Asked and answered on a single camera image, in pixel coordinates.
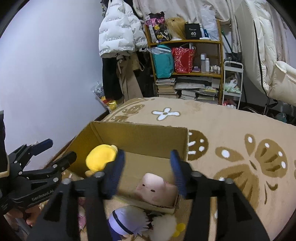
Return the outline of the person's left hand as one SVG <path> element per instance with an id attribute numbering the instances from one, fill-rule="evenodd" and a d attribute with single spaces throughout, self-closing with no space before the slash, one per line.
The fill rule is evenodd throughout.
<path id="1" fill-rule="evenodd" d="M 7 215 L 12 218 L 23 218 L 24 214 L 26 215 L 26 223 L 27 225 L 34 226 L 39 214 L 41 213 L 40 205 L 33 206 L 25 211 L 21 211 L 19 209 L 11 209 Z"/>

